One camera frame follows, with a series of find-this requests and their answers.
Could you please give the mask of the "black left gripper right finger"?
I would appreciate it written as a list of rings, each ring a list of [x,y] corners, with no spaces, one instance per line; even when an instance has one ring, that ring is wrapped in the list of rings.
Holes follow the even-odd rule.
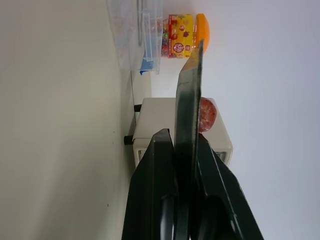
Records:
[[[200,135],[190,225],[192,240],[261,240],[242,188],[232,171]]]

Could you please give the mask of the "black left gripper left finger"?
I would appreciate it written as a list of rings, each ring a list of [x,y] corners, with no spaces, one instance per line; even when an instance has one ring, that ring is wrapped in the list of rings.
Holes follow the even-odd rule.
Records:
[[[155,133],[129,185],[123,240],[172,240],[177,198],[174,147],[168,129]]]

